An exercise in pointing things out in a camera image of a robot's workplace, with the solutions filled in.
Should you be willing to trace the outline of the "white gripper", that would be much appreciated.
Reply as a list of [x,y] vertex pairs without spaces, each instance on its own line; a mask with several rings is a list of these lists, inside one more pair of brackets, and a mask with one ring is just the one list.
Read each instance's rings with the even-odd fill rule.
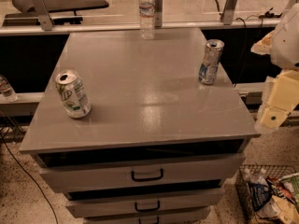
[[[254,43],[250,51],[270,55],[271,62],[281,69],[299,69],[299,4],[294,4],[274,32]],[[255,130],[261,134],[276,131],[298,105],[298,71],[282,70],[276,77],[267,77]]]

